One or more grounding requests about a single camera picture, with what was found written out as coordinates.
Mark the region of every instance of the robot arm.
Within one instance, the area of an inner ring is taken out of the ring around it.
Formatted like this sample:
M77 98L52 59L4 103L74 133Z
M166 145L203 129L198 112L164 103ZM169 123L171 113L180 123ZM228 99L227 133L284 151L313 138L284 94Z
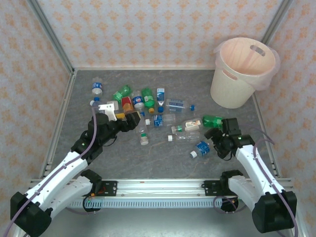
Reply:
M292 218L277 191L286 200L294 216L297 203L295 194L292 191L287 192L277 182L257 150L257 156L254 156L255 143L249 135L241 134L236 118L223 119L222 124L223 132L217 128L210 129L205 133L205 137L213 141L220 158L225 158L229 153L236 156L254 185L247 183L244 176L236 175L228 179L229 189L249 207L259 232L293 228Z
M72 184L68 183L102 153L104 144L116 138L120 131L133 130L140 121L138 112L127 114L125 118L125 120L109 121L107 115L97 113L97 123L94 124L93 119L88 123L88 130L81 135L63 161L47 177L24 195L17 192L12 196L10 201L11 219L21 206L29 201L30 197L38 194L22 210L14 223L30 236L38 237L48 228L52 218L74 199L90 192L98 192L102 178L91 170L81 173L81 176ZM96 137L92 147L81 158L70 163L83 154L90 145L95 125L97 126Z

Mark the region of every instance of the white bucket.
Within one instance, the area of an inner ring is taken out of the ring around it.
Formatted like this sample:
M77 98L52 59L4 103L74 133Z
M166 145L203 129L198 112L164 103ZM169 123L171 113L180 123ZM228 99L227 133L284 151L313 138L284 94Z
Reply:
M267 89L280 69L277 52L254 39L230 39L214 52L216 69L211 96L225 108L239 108L255 90Z

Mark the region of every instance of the enclosure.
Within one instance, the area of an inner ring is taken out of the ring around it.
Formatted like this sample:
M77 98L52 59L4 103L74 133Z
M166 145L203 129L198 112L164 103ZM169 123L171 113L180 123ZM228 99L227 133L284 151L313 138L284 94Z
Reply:
M120 87L165 88L166 98L190 101L175 125L203 115L237 118L243 134L274 140L259 147L269 171L297 199L299 236L316 233L316 9L311 0L3 0L1 13L1 234L10 198L37 185L65 158L88 127L92 79L103 80L102 102ZM281 68L268 89L237 109L210 95L214 49L235 37L273 48ZM211 147L191 159L194 145L168 142L169 126L119 133L88 169L117 181L104 210L80 216L63 210L42 235L279 236L259 233L249 209L220 215L201 184L241 163ZM83 198L69 205L78 209ZM294 230L282 233L291 237ZM24 232L16 225L12 236Z

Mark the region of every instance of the water bottle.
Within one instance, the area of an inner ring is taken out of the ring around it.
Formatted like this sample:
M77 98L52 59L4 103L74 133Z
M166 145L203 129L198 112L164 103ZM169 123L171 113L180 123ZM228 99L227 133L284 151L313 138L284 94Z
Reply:
M204 115L203 125L204 127L215 127L215 128L222 128L222 117L218 116L210 116L210 115Z
M163 112L163 104L164 104L164 88L157 88L157 102L158 102L158 112Z
M194 147L194 150L190 152L191 158L203 157L210 151L210 144L207 141L200 141Z
M131 92L132 89L128 85L125 85L120 90L114 93L113 99L120 103L122 98L125 96L129 96Z
M195 118L191 120L184 121L182 125L171 127L172 134L177 132L188 132L188 131L198 131L203 127L202 120L200 118Z
M162 127L174 124L176 121L175 114L154 115L151 119L146 119L146 125L151 127Z
M190 105L187 101L175 99L167 99L165 106L171 112L194 111L195 109L195 106Z
M149 88L145 88L142 90L142 96L144 98L145 101L145 107L148 108L148 112L153 114L155 112L155 101L154 101L154 97L153 97L153 93L152 90L150 90Z
M145 123L145 119L143 116L140 116L140 121L136 127L139 139L140 139L140 144L142 146L147 145L148 144L148 137L147 137L147 127L146 127L146 123Z
M102 95L102 79L99 77L92 79L92 95L100 97Z
M100 113L99 105L101 105L101 104L102 103L100 102L100 98L99 97L94 97L94 99L90 101L90 105L94 108L96 113Z
M168 135L168 142L194 142L197 143L200 140L199 131L180 132L173 135Z
M139 90L134 91L130 97L133 100L133 104L134 104L134 108L137 109L138 111L142 110L144 108L144 101L143 101L143 97L140 93Z

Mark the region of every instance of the patterned wallpaper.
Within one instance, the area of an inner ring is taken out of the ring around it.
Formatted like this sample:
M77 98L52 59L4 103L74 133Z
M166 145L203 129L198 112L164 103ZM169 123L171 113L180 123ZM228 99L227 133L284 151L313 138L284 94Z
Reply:
M270 46L281 70L270 88L257 93L265 122L276 141L285 177L294 177L305 222L316 233L316 5L296 0Z
M281 0L39 0L74 67L215 67L224 40L261 40Z
M26 0L0 1L0 235L38 178L69 74Z

